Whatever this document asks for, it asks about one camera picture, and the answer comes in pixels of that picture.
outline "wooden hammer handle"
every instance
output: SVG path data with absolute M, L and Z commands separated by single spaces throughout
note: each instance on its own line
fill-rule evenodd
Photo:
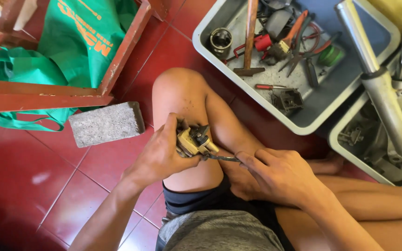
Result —
M 254 48 L 255 21 L 257 20 L 258 0 L 248 0 L 248 21 L 246 23 L 246 46 L 244 47 L 243 68 L 251 68 L 252 49 Z

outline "bag handle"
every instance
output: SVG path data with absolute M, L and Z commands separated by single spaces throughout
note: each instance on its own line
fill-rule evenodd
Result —
M 52 130 L 42 125 L 36 124 L 36 122 L 48 119 L 59 125 L 58 130 Z M 36 130 L 36 131 L 47 131 L 47 132 L 61 132 L 64 129 L 64 124 L 60 121 L 54 119 L 53 117 L 43 117 L 36 119 L 34 121 L 21 121 L 17 120 L 16 112 L 0 112 L 0 126 L 11 129 L 24 129 L 24 130 Z

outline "green roll of tape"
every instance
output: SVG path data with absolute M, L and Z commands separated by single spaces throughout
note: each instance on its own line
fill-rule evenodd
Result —
M 319 55 L 317 62 L 324 66 L 333 66 L 343 57 L 342 51 L 332 45 L 325 48 Z

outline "navy blue shorts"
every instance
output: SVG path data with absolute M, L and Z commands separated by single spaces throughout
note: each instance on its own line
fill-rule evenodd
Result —
M 164 183 L 164 197 L 167 211 L 187 214 L 200 210 L 241 210 L 252 214 L 264 226 L 270 228 L 279 238 L 285 251 L 295 251 L 280 226 L 275 212 L 276 204 L 268 201 L 245 201 L 231 191 L 231 183 L 226 174 L 220 185 L 201 192 L 173 192 Z

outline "knee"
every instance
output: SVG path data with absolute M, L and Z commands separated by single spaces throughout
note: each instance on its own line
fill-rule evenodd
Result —
M 174 89 L 198 89 L 204 88 L 205 80 L 203 76 L 187 68 L 170 68 L 154 81 L 153 90 L 174 90 Z

